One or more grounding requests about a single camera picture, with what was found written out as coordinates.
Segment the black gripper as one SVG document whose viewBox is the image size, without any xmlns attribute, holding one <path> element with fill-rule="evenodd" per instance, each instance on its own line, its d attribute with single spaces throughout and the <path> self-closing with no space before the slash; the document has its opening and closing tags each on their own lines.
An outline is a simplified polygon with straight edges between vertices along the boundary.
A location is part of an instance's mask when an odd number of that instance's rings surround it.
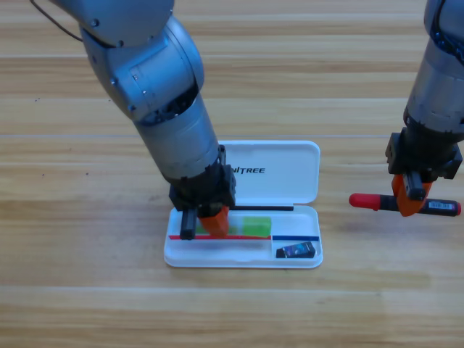
<svg viewBox="0 0 464 348">
<path fill-rule="evenodd" d="M 455 177 L 463 161 L 458 146 L 462 140 L 462 134 L 440 133 L 422 125 L 409 125 L 391 134 L 385 155 L 403 217 L 423 208 L 434 181 Z"/>
<path fill-rule="evenodd" d="M 180 238 L 196 237 L 196 222 L 213 238 L 225 238 L 229 232 L 228 213 L 236 204 L 236 179 L 226 163 L 226 150 L 218 147 L 218 157 L 204 172 L 170 181 L 169 197 L 182 213 Z"/>
</svg>

